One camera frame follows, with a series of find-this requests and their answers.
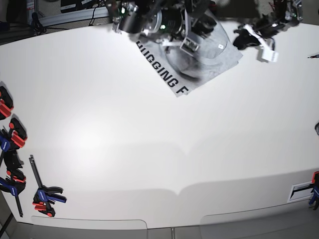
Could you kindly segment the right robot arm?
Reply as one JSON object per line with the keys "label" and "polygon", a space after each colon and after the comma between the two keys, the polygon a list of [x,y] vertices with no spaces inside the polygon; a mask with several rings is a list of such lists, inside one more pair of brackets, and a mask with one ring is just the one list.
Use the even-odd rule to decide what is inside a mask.
{"label": "right robot arm", "polygon": [[132,39],[182,41],[189,33],[208,34],[216,25],[213,0],[105,0],[113,30]]}

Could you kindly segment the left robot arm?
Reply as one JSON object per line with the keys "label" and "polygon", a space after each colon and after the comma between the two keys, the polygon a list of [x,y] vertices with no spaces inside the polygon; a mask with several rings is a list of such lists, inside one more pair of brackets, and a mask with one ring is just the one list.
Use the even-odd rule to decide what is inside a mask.
{"label": "left robot arm", "polygon": [[303,21],[301,0],[275,0],[271,7],[271,13],[262,15],[251,24],[243,24],[235,31],[238,36],[233,45],[238,50],[260,46],[261,40],[271,40],[271,49],[275,50],[274,36],[290,27],[298,26]]}

